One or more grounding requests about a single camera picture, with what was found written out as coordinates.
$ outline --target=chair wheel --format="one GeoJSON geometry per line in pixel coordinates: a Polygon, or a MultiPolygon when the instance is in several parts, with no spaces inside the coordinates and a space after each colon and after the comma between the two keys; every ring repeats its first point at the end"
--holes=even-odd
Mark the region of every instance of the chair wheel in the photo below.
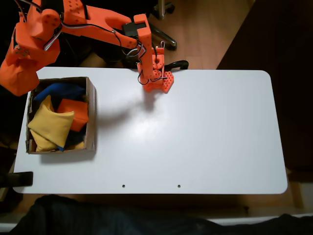
{"type": "Polygon", "coordinates": [[[171,5],[169,8],[166,9],[166,12],[168,14],[172,14],[175,10],[175,6],[174,5],[171,5]]]}
{"type": "Polygon", "coordinates": [[[165,44],[165,47],[168,50],[176,50],[177,49],[177,44],[175,46],[172,46],[171,44],[165,44]]]}

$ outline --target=office chair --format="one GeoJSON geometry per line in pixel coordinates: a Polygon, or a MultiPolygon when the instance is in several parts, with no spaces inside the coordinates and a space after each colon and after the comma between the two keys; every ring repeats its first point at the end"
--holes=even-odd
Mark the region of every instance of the office chair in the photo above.
{"type": "MultiPolygon", "coordinates": [[[[175,6],[171,3],[165,3],[165,0],[158,0],[158,4],[154,6],[152,10],[152,15],[154,15],[157,19],[163,20],[165,17],[165,13],[172,14],[175,10],[175,6]]],[[[152,23],[149,23],[151,33],[159,37],[165,42],[165,46],[168,50],[176,50],[177,42],[164,33],[159,28],[155,27],[152,23]]]]}

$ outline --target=white table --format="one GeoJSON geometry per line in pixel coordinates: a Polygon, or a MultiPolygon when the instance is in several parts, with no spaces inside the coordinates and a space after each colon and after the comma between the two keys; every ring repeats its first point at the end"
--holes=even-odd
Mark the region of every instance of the white table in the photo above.
{"type": "Polygon", "coordinates": [[[128,69],[43,68],[40,79],[88,76],[97,89],[96,151],[25,152],[21,193],[276,194],[287,188],[270,76],[181,70],[168,94],[145,93],[128,69]]]}

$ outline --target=cardboard box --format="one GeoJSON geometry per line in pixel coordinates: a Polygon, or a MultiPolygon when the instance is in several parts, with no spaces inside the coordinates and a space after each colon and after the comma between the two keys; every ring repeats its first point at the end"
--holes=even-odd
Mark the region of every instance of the cardboard box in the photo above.
{"type": "Polygon", "coordinates": [[[26,152],[29,154],[62,154],[68,152],[78,152],[83,150],[94,150],[94,133],[95,133],[95,104],[96,104],[96,89],[91,83],[88,77],[66,77],[66,78],[52,78],[52,79],[41,79],[40,84],[37,88],[30,92],[27,107],[27,123],[26,123],[26,152]],[[83,149],[73,149],[65,150],[64,152],[56,149],[46,152],[36,152],[36,142],[34,141],[30,130],[28,128],[29,122],[34,118],[36,111],[38,110],[40,104],[36,103],[33,98],[45,89],[47,86],[56,83],[65,82],[79,85],[82,88],[86,88],[85,102],[88,103],[88,116],[89,122],[87,123],[86,135],[84,138],[84,148],[83,149]]]}

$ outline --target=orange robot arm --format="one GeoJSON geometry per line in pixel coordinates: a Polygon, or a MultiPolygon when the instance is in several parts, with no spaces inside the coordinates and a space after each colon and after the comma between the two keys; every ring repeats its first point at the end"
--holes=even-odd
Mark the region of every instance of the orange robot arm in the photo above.
{"type": "Polygon", "coordinates": [[[173,75],[164,72],[164,48],[152,48],[151,31],[145,14],[134,16],[132,22],[116,12],[84,6],[80,0],[50,0],[63,4],[61,10],[42,9],[41,0],[22,1],[31,4],[27,22],[20,13],[20,22],[16,24],[0,68],[0,85],[11,93],[20,96],[36,88],[39,83],[36,71],[54,63],[60,53],[57,38],[61,32],[125,48],[137,48],[138,80],[148,92],[162,89],[167,93],[173,84],[173,75]],[[126,36],[117,32],[127,28],[127,25],[132,26],[135,35],[126,36]]]}

